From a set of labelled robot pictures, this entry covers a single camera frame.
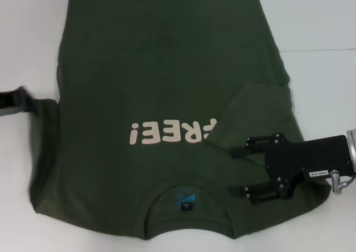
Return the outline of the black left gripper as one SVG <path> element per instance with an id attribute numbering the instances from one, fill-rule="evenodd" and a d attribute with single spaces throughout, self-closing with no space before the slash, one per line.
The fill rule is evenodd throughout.
<path id="1" fill-rule="evenodd" d="M 26 103 L 17 102 L 27 102 L 29 94 L 27 90 L 20 86 L 16 91 L 1 92 L 1 116 L 13 115 L 21 112 L 35 112 L 35 108 Z"/>

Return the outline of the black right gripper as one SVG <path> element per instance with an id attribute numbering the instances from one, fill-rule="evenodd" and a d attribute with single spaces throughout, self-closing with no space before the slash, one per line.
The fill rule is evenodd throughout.
<path id="1" fill-rule="evenodd" d="M 243 146 L 233 147 L 233 159 L 264 153 L 270 182 L 231 185 L 232 197 L 252 204 L 290 199 L 298 183 L 327 178 L 333 193 L 340 194 L 353 182 L 353 158 L 344 135 L 304 142 L 275 139 L 274 135 L 248 137 Z"/>

